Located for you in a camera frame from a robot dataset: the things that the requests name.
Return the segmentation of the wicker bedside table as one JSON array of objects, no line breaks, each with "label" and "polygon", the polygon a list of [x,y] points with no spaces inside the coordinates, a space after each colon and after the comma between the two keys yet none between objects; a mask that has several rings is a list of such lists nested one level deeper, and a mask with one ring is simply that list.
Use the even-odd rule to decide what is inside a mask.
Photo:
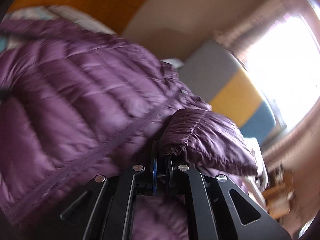
[{"label": "wicker bedside table", "polygon": [[280,221],[289,214],[295,201],[293,172],[280,165],[268,174],[268,178],[268,186],[263,192],[266,210],[273,219]]}]

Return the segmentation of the pink patterned curtain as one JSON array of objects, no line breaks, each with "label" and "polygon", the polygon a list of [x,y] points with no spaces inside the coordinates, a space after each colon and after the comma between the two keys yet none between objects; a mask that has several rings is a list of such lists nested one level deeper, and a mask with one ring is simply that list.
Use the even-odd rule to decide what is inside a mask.
[{"label": "pink patterned curtain", "polygon": [[[257,41],[267,25],[286,9],[304,9],[307,19],[319,38],[319,0],[265,0],[250,15],[224,31],[216,31],[214,40],[234,55]],[[319,212],[319,102],[287,135],[263,153],[269,170],[277,166],[291,170],[294,176],[295,201],[283,227],[292,237]]]}]

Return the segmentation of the striped bed quilt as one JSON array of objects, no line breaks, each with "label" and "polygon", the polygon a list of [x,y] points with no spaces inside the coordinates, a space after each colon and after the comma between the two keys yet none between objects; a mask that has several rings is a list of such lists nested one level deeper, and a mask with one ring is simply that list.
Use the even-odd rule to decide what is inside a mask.
[{"label": "striped bed quilt", "polygon": [[3,64],[25,59],[105,66],[113,55],[126,55],[133,46],[91,16],[64,5],[18,9],[1,22]]}]

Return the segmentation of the purple quilted down jacket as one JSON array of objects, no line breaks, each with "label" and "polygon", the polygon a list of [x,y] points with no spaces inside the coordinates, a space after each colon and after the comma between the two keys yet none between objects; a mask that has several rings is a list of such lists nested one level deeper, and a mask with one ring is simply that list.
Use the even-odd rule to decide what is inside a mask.
[{"label": "purple quilted down jacket", "polygon": [[1,63],[1,209],[24,239],[47,239],[48,213],[96,175],[146,164],[153,141],[160,154],[238,186],[257,174],[236,124],[132,44],[105,66]]}]

